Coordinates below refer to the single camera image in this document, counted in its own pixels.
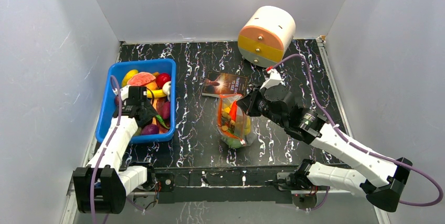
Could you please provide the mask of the red toy chili pepper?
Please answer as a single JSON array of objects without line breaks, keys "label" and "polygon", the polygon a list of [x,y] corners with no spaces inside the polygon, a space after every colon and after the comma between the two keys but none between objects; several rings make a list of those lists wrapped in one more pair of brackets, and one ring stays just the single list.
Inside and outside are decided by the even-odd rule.
[{"label": "red toy chili pepper", "polygon": [[236,117],[237,117],[237,101],[234,101],[230,106],[229,106],[230,110],[229,110],[229,116],[231,118],[231,120],[236,121]]}]

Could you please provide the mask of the clear zip top bag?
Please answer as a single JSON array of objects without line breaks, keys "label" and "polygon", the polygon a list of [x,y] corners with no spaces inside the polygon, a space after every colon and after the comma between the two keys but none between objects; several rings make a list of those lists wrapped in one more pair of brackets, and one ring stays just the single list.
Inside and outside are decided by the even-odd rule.
[{"label": "clear zip top bag", "polygon": [[237,105],[241,98],[241,94],[225,94],[218,99],[217,129],[222,141],[234,149],[250,146],[258,138],[251,118]]}]

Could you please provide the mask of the brown toy longan bunch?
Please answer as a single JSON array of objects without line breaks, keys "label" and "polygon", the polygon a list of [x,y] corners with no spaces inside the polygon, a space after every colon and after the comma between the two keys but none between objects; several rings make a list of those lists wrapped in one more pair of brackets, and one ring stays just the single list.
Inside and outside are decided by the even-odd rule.
[{"label": "brown toy longan bunch", "polygon": [[221,113],[221,130],[223,132],[233,133],[235,130],[235,121],[231,120],[229,113],[222,111]]}]

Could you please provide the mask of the green toy lime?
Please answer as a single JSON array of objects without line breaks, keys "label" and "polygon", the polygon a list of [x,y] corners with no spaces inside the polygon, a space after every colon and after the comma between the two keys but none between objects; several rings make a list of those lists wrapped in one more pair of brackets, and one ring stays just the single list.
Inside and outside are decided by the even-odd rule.
[{"label": "green toy lime", "polygon": [[245,141],[238,138],[224,137],[223,141],[229,148],[237,149],[245,146]]}]

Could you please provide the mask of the yellow toy banana bunch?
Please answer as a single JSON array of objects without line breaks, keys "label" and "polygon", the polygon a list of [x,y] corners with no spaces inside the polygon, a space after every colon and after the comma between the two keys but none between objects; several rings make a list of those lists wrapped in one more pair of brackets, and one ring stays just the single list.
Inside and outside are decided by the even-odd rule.
[{"label": "yellow toy banana bunch", "polygon": [[[219,112],[219,118],[218,118],[218,124],[219,124],[219,129],[221,130],[221,113],[222,111],[228,112],[229,113],[229,106],[232,104],[232,102],[223,102],[221,105],[221,109]],[[230,137],[236,137],[236,138],[243,138],[245,135],[248,135],[251,132],[251,124],[250,124],[250,117],[245,115],[242,110],[238,107],[237,108],[237,117],[236,117],[236,121],[235,121],[235,130],[233,133],[228,133],[228,132],[222,132],[224,134],[230,135]]]}]

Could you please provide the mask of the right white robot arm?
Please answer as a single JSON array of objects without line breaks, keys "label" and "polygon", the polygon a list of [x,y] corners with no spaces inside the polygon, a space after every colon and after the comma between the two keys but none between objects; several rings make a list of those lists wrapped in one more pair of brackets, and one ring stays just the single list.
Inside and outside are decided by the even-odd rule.
[{"label": "right white robot arm", "polygon": [[278,173],[274,184],[283,190],[310,189],[312,186],[334,187],[365,197],[375,207],[395,212],[406,185],[411,162],[399,158],[399,164],[373,157],[365,148],[354,147],[357,141],[347,137],[326,117],[309,108],[298,106],[292,94],[282,84],[270,88],[255,87],[236,102],[248,116],[264,116],[282,127],[288,136],[327,151],[348,168],[328,166],[304,159],[293,174]]}]

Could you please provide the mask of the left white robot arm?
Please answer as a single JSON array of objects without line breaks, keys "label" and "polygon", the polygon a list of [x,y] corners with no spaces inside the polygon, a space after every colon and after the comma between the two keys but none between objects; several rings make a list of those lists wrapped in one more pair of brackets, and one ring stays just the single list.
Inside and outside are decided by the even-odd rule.
[{"label": "left white robot arm", "polygon": [[157,177],[148,164],[135,163],[120,170],[131,138],[154,117],[147,89],[126,86],[118,98],[124,100],[112,115],[105,139],[88,164],[76,168],[72,175],[77,207],[82,213],[119,214],[137,187],[151,190],[156,186]]}]

